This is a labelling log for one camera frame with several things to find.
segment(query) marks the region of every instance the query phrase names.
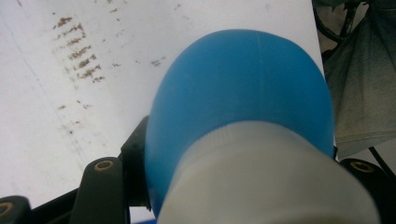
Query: gray fabric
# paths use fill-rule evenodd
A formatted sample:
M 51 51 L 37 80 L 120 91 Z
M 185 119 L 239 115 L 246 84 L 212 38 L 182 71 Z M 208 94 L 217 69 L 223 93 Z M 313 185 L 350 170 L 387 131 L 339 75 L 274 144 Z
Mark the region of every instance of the gray fabric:
M 324 63 L 339 158 L 396 137 L 396 1 L 374 0 Z

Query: brown stain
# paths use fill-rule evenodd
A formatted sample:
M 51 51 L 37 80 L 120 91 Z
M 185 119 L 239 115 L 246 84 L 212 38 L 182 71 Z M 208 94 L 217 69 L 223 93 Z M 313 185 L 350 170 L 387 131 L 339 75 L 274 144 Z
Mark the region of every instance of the brown stain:
M 90 49 L 90 48 L 91 48 L 91 45 L 84 47 L 84 48 L 80 49 L 79 51 L 73 52 L 72 54 L 69 55 L 69 59 L 73 60 L 73 59 L 77 59 L 77 58 L 81 57 L 84 53 L 87 52 L 87 49 Z
M 61 26 L 65 25 L 65 24 L 67 24 L 68 22 L 70 22 L 72 19 L 73 18 L 71 18 L 71 17 L 60 18 L 57 25 L 58 25 L 58 27 L 61 27 Z
M 87 78 L 87 77 L 92 77 L 92 74 L 93 74 L 95 71 L 101 70 L 101 69 L 102 69 L 102 68 L 101 68 L 100 64 L 97 64 L 95 67 L 86 70 L 85 73 L 82 74 L 82 75 L 80 75 L 80 74 L 78 73 L 78 74 L 77 74 L 77 77 L 80 78 L 80 79 Z
M 82 68 L 82 67 L 84 67 L 85 65 L 87 65 L 88 63 L 90 63 L 90 59 L 87 59 L 87 60 L 84 60 L 84 61 L 80 62 L 80 63 L 78 64 L 78 68 Z
M 82 28 L 81 23 L 79 23 L 77 26 L 74 26 L 74 27 L 70 28 L 70 30 L 68 30 L 68 31 L 66 31 L 66 32 L 63 32 L 62 35 L 63 35 L 63 36 L 67 36 L 68 34 L 70 34 L 70 33 L 72 33 L 72 32 L 75 32 L 75 31 L 77 31 L 77 30 L 80 30 L 80 31 L 84 32 L 84 29 Z
M 67 41 L 66 46 L 67 47 L 71 47 L 77 43 L 79 43 L 80 40 L 82 40 L 83 38 L 85 38 L 85 33 L 82 34 L 82 37 L 79 38 L 73 38 L 72 40 Z
M 96 77 L 93 79 L 92 83 L 100 82 L 101 80 L 105 79 L 104 77 Z

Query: blue rubber bulb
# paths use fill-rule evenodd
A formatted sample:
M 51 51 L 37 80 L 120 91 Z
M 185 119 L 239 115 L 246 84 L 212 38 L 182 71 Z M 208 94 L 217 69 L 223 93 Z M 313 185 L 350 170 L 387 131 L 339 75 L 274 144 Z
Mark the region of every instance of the blue rubber bulb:
M 174 61 L 149 115 L 145 166 L 156 217 L 188 147 L 219 127 L 246 120 L 282 125 L 333 154 L 330 94 L 305 51 L 258 31 L 202 37 Z

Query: brass screw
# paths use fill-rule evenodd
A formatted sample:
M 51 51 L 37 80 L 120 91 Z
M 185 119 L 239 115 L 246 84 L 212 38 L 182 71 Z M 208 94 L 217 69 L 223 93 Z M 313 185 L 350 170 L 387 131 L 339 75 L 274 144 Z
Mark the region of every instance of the brass screw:
M 11 211 L 13 203 L 0 203 L 0 217 L 4 217 L 9 211 Z
M 113 161 L 99 161 L 95 165 L 95 171 L 106 171 L 114 165 Z
M 356 170 L 359 170 L 367 174 L 373 173 L 375 170 L 373 166 L 361 161 L 352 161 L 350 165 Z

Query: white plastic part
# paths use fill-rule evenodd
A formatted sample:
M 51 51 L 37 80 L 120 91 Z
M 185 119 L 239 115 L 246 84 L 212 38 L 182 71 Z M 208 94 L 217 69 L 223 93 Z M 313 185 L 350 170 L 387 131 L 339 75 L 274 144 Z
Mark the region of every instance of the white plastic part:
M 196 141 L 158 223 L 379 223 L 363 186 L 300 135 L 244 121 Z

